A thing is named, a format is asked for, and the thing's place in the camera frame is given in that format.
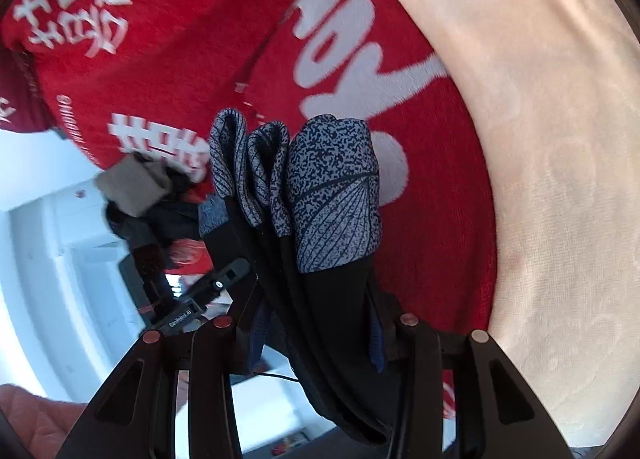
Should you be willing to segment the person left hand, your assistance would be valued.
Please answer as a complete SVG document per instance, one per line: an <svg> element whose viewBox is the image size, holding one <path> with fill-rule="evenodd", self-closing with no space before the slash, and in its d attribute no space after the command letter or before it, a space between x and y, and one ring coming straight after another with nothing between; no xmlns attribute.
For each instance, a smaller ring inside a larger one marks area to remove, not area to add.
<svg viewBox="0 0 640 459"><path fill-rule="evenodd" d="M37 459L52 459L86 408L85 404L52 401L17 387L0 387L1 411L26 449Z"/></svg>

